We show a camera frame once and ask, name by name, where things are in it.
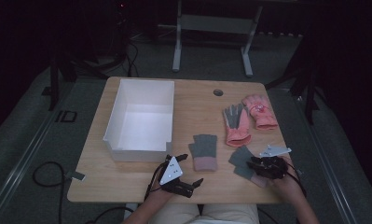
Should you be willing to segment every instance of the metal stand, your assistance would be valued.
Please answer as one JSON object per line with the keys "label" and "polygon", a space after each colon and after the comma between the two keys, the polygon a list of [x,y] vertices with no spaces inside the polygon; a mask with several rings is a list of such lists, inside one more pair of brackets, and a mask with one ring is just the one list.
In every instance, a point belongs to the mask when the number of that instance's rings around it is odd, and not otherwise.
{"label": "metal stand", "polygon": [[302,92],[308,87],[307,90],[307,101],[305,107],[305,115],[310,124],[313,124],[312,111],[318,109],[313,98],[316,87],[316,78],[321,69],[319,64],[320,54],[312,50],[314,47],[307,36],[299,43],[298,48],[287,65],[282,77],[271,81],[265,85],[265,88],[269,90],[286,80],[295,78],[296,81],[290,89],[290,92],[294,96],[300,96]]}
{"label": "metal stand", "polygon": [[92,75],[102,79],[108,79],[108,76],[99,72],[89,64],[79,60],[73,54],[68,52],[53,52],[50,58],[50,88],[49,95],[51,97],[51,103],[49,105],[49,111],[52,111],[59,100],[59,75],[58,71],[61,71],[65,81],[75,82],[77,75],[74,69],[74,64],[86,69]]}
{"label": "metal stand", "polygon": [[257,8],[255,17],[252,20],[246,20],[182,14],[182,0],[178,0],[177,4],[176,46],[174,48],[172,65],[173,72],[180,71],[182,30],[198,30],[248,35],[247,43],[241,48],[241,57],[243,60],[245,75],[248,77],[253,75],[248,53],[252,45],[253,37],[255,36],[255,30],[263,7]]}

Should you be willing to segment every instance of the person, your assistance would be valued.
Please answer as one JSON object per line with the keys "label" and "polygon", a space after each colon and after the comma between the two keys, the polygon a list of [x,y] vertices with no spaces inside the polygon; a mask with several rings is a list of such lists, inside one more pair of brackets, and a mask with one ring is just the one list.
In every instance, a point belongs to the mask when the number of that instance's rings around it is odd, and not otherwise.
{"label": "person", "polygon": [[[282,157],[292,165],[290,159]],[[288,172],[296,176],[294,169]],[[286,175],[283,179],[270,180],[282,197],[294,206],[296,217],[300,224],[319,223],[313,209],[307,201],[297,182]],[[154,183],[153,189],[146,200],[127,217],[123,224],[258,224],[258,213],[255,204],[205,204],[200,211],[195,204],[167,203],[172,193],[159,189],[159,183]]]}

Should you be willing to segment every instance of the light gray pants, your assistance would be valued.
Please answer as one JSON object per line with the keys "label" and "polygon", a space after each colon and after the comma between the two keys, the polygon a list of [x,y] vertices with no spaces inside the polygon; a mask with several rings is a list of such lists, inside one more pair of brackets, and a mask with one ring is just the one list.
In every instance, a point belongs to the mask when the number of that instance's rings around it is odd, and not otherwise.
{"label": "light gray pants", "polygon": [[167,203],[149,224],[185,224],[197,219],[259,223],[255,204],[205,204],[200,215],[196,204]]}

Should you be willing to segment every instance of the pink glove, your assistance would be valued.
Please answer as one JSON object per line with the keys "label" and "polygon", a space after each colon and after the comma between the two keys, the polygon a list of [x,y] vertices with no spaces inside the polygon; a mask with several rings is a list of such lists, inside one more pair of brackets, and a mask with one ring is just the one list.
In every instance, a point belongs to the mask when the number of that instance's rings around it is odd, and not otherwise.
{"label": "pink glove", "polygon": [[252,140],[249,134],[250,120],[242,104],[232,105],[224,110],[227,125],[227,145],[241,147]]}
{"label": "pink glove", "polygon": [[255,127],[258,130],[272,130],[278,127],[278,121],[273,117],[266,96],[248,95],[242,102],[248,107],[250,115],[255,119]]}

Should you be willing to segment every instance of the gray carpet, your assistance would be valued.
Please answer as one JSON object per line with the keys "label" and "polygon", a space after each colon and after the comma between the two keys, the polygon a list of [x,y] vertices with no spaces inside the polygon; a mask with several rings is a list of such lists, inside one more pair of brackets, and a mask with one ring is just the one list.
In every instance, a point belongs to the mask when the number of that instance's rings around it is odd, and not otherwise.
{"label": "gray carpet", "polygon": [[[133,40],[138,49],[135,61],[137,70],[132,69],[134,77],[253,81],[263,84],[282,75],[299,42],[299,38],[291,36],[257,36],[250,52],[255,75],[249,78],[243,74],[239,42],[236,41],[232,45],[221,46],[206,41],[196,43],[195,38],[185,38],[180,72],[173,73],[172,36],[165,35],[156,43],[145,43],[140,36]],[[131,58],[136,55],[136,49],[132,46],[129,47],[129,55]],[[109,76],[124,77],[127,69],[128,66],[124,64],[106,73]],[[70,85],[69,94],[62,97],[59,108],[48,112],[49,98],[40,95],[48,85],[48,77],[49,72],[46,71],[36,79],[0,129],[0,189],[13,166],[33,141],[42,122],[48,118],[56,118],[59,110],[77,112],[76,122],[50,121],[48,132],[38,146],[30,167],[11,199],[0,211],[0,223],[58,223],[60,188],[46,189],[37,186],[32,173],[45,161],[56,161],[65,171],[76,168],[104,87],[103,80],[80,75],[77,82]],[[269,98],[281,125],[284,140],[293,149],[295,166],[303,172],[301,181],[316,214],[322,223],[372,223],[372,189],[335,115],[317,98],[320,110],[313,112],[315,125],[309,126],[302,114],[303,102],[297,101],[288,92],[290,85],[291,81],[288,81],[269,90]],[[341,192],[347,199],[346,203],[351,208],[351,220],[344,218],[341,212],[343,205],[337,202],[337,191],[327,181],[330,176],[324,171],[326,167],[319,150],[326,155],[329,168],[332,168]],[[60,181],[60,172],[53,166],[48,166],[39,174],[41,181]],[[69,183],[66,183],[64,195],[68,188]],[[123,204],[70,203],[64,196],[63,223],[85,223],[96,218],[105,209],[119,205]],[[294,211],[288,204],[260,204],[259,207],[275,217],[279,223],[295,223]],[[99,223],[118,223],[121,218],[122,212],[116,211],[104,216]],[[261,223],[273,223],[264,214],[260,214],[260,219]]]}

